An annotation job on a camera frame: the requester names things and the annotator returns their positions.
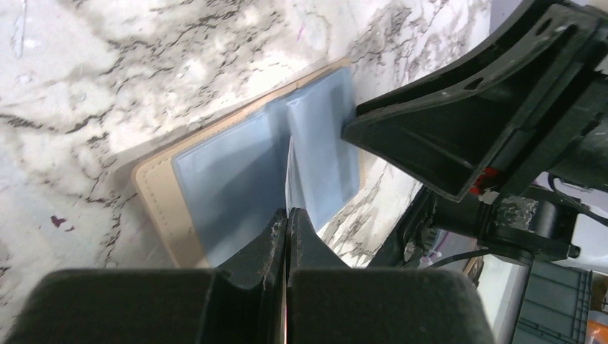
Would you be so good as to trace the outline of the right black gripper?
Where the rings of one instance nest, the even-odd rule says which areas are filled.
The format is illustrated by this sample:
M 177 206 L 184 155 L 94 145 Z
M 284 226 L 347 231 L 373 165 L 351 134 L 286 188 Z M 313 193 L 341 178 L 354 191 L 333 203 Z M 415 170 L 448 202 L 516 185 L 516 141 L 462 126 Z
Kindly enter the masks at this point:
M 523 1 L 473 50 L 360 104 L 344 140 L 452 201 L 521 195 L 543 171 L 607 185 L 607 21 L 572 1 Z

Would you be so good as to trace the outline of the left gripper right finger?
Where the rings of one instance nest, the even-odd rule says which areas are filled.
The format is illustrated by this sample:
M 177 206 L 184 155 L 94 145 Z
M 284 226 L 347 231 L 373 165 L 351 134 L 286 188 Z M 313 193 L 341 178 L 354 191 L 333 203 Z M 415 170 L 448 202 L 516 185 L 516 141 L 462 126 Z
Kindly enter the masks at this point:
M 443 269 L 353 269 L 294 208 L 287 279 L 289 343 L 492 343 L 474 284 Z

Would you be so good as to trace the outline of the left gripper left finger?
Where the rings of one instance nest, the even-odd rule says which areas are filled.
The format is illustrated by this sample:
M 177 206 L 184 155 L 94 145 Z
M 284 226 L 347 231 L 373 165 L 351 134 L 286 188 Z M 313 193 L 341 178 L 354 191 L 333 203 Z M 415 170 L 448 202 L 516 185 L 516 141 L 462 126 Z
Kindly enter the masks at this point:
M 282 343 L 288 217 L 217 268 L 64 269 L 32 290 L 8 343 Z

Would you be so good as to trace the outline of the beige card holder wallet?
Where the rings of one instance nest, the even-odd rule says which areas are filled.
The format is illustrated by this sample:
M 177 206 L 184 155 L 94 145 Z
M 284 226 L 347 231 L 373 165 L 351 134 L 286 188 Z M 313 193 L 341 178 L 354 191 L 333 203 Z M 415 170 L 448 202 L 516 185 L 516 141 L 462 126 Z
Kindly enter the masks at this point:
M 365 183 L 360 150 L 341 137 L 354 115 L 340 59 L 139 163 L 133 183 L 174 265 L 219 266 L 277 209 L 303 208 L 320 230 Z

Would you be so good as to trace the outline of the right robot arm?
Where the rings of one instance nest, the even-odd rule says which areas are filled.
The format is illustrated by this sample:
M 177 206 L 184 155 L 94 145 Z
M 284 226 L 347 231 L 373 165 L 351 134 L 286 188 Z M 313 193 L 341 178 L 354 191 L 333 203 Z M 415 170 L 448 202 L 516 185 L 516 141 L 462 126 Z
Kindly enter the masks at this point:
M 343 139 L 422 183 L 371 266 L 405 267 L 432 228 L 520 265 L 582 257 L 582 219 L 607 218 L 534 181 L 607 190 L 606 57 L 606 11 L 523 1 L 473 51 L 360 104 Z

